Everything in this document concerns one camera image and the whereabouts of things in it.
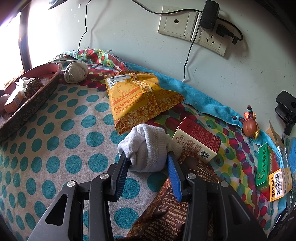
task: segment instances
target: wooden tray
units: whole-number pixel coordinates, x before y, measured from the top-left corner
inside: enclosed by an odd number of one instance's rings
[[[15,79],[5,90],[5,94],[11,94],[16,87],[15,81],[23,77],[39,78],[44,84],[30,99],[24,98],[21,106],[12,114],[2,113],[0,123],[0,142],[6,140],[22,127],[27,120],[46,102],[59,83],[59,73],[62,69],[60,63],[48,63],[35,67],[17,79]]]

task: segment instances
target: polka dot bedsheet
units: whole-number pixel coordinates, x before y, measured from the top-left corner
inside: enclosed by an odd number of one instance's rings
[[[87,79],[67,84],[63,72],[72,61],[89,67]],[[0,213],[19,241],[28,239],[53,198],[70,180],[90,181],[119,160],[119,136],[114,129],[104,76],[128,67],[99,49],[68,51],[54,58],[63,69],[57,89],[28,122],[0,143]],[[266,234],[278,214],[255,189],[258,146],[241,129],[180,103],[151,119],[172,137],[185,117],[222,141],[210,161],[215,173],[228,181],[258,219]],[[165,171],[129,172],[122,197],[110,203],[114,237],[125,236],[167,178]],[[83,241],[88,241],[88,202],[83,214]]]

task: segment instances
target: cable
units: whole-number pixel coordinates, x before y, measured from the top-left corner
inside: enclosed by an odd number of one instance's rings
[[[81,39],[80,39],[80,41],[79,41],[78,51],[80,50],[80,43],[81,43],[81,40],[82,40],[83,36],[86,34],[86,32],[87,32],[87,26],[86,26],[87,5],[88,5],[90,2],[91,2],[91,0],[89,0],[89,2],[86,4],[86,7],[85,7],[85,21],[84,21],[84,25],[85,25],[86,30],[85,30],[84,34],[82,35],[82,37],[81,37]]]
[[[138,4],[141,8],[144,8],[146,11],[148,11],[150,13],[154,13],[154,14],[159,14],[159,15],[166,15],[166,14],[172,14],[172,13],[183,12],[183,11],[191,11],[191,12],[200,12],[200,13],[202,13],[202,11],[197,10],[197,9],[193,9],[193,8],[185,8],[185,9],[180,9],[180,10],[176,10],[176,11],[172,11],[172,12],[154,12],[154,11],[149,10],[148,8],[146,8],[144,5],[140,4],[136,0],[131,0],[131,1],[134,2],[135,4]],[[242,32],[239,30],[238,27],[236,27],[233,23],[231,23],[231,22],[229,22],[229,21],[227,21],[227,20],[225,20],[223,18],[218,17],[218,19],[220,19],[221,21],[224,21],[224,22],[230,24],[231,26],[233,26],[241,36],[240,38],[237,38],[237,40],[239,40],[239,41],[243,40],[244,37],[243,37]]]
[[[195,42],[195,40],[196,40],[196,37],[197,37],[197,33],[198,33],[198,29],[199,29],[199,28],[200,28],[200,25],[198,24],[198,26],[197,26],[197,30],[196,30],[196,34],[195,34],[194,39],[193,39],[193,41],[192,41],[192,43],[191,43],[191,45],[190,45],[190,48],[189,48],[189,51],[188,51],[188,55],[187,55],[187,59],[186,59],[185,64],[184,64],[184,79],[186,78],[185,68],[186,68],[186,65],[187,65],[187,62],[188,62],[189,54],[190,54],[191,48],[192,48],[192,46],[193,46],[193,44],[194,44],[194,42]]]

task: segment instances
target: blue towel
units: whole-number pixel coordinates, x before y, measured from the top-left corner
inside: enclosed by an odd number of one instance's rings
[[[197,89],[194,89],[193,87],[176,80],[172,77],[168,77],[164,74],[160,74],[158,72],[149,70],[147,68],[141,67],[136,64],[132,63],[126,63],[129,65],[131,70],[134,71],[142,71],[142,72],[150,72],[157,76],[159,79],[160,87],[166,90],[172,90],[176,91],[180,94],[182,94],[186,100],[184,103],[192,105],[195,109],[202,113],[206,113],[212,116],[215,116],[229,124],[237,125],[242,128],[242,123],[239,120],[233,120],[233,116],[241,116],[237,112],[235,112],[233,109],[229,108],[226,105],[222,105],[217,100],[209,97],[208,95],[204,94],[201,91],[198,91]],[[272,150],[277,154],[279,157],[279,166],[280,168],[284,168],[283,159],[280,155],[280,152],[276,148],[273,141],[270,139],[270,137],[262,130],[260,130],[260,135],[256,140],[253,141],[255,144],[262,146],[264,143],[268,143],[268,145],[272,148]],[[279,214],[286,208],[287,203],[287,195],[285,195],[283,198],[279,200],[278,209]]]

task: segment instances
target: wall plate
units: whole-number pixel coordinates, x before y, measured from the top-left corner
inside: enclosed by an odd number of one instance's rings
[[[172,12],[180,9],[182,8],[163,6],[162,12]],[[197,12],[185,11],[174,14],[161,15],[158,26],[158,33],[191,41],[191,36],[197,16]]]
[[[192,38],[191,41],[193,41],[194,36],[196,34],[196,30],[197,30],[197,26],[199,24],[199,20],[197,20],[197,24],[194,28],[193,34],[192,34]],[[212,31],[205,31],[202,28],[199,28],[198,33],[197,33],[197,37],[195,40],[195,43],[208,48],[210,50],[215,51],[216,53],[224,56],[225,51],[229,45],[229,42],[232,40],[232,38],[230,38],[229,36],[225,35],[224,37],[218,35],[216,33],[217,30],[217,26],[219,24],[222,24],[223,26],[227,27],[227,29],[231,32],[233,32],[234,27],[231,26],[230,24],[217,19],[215,27]]]

